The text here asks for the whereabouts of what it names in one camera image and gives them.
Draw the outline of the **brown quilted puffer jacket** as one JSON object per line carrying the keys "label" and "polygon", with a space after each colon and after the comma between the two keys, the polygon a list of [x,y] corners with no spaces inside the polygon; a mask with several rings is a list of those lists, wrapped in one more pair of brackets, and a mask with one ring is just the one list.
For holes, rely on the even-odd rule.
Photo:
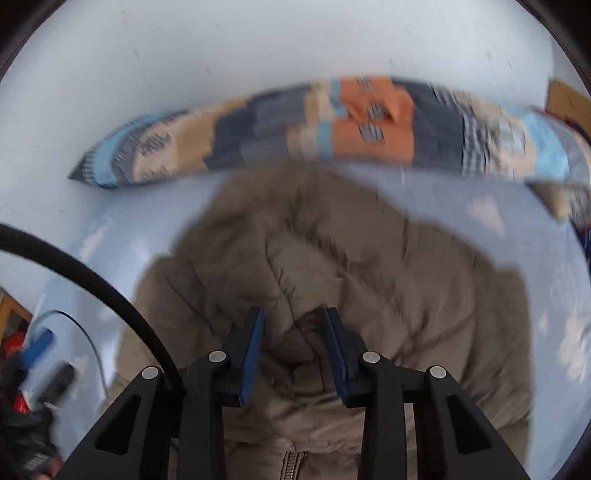
{"label": "brown quilted puffer jacket", "polygon": [[178,367],[221,347],[249,308],[263,310],[252,395],[224,414],[231,479],[356,477],[363,412],[335,393],[326,307],[398,365],[444,366],[527,456],[530,312],[519,273],[338,174],[238,174],[147,269],[134,303]]}

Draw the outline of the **light blue cloud bedsheet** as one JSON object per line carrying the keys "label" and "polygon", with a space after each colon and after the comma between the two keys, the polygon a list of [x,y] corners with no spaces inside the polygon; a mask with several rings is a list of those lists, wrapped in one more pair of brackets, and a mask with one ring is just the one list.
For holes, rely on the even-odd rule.
{"label": "light blue cloud bedsheet", "polygon": [[[243,172],[107,191],[75,256],[133,303],[140,280]],[[374,191],[409,220],[436,226],[521,276],[530,312],[533,479],[554,477],[590,419],[590,279],[572,227],[526,186],[369,165],[318,167]]]}

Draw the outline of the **colourful patchwork rolled quilt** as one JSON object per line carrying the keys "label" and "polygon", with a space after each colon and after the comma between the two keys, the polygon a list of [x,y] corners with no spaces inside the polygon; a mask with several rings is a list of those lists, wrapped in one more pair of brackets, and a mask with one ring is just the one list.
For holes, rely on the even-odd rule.
{"label": "colourful patchwork rolled quilt", "polygon": [[341,77],[131,120],[75,181],[117,188],[274,161],[375,160],[467,177],[588,186],[590,146],[531,107],[388,76]]}

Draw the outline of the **beige grey pillow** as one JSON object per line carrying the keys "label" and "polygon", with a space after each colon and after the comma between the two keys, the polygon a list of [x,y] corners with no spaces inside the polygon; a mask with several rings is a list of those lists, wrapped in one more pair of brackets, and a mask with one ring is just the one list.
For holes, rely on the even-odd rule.
{"label": "beige grey pillow", "polygon": [[557,220],[570,220],[583,227],[590,224],[590,188],[573,184],[534,183],[530,189]]}

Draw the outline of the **wooden headboard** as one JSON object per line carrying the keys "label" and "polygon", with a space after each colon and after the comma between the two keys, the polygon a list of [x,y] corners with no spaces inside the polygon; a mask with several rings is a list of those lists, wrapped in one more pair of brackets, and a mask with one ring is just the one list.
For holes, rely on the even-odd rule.
{"label": "wooden headboard", "polygon": [[549,82],[545,110],[561,120],[591,134],[591,102],[558,79]]}

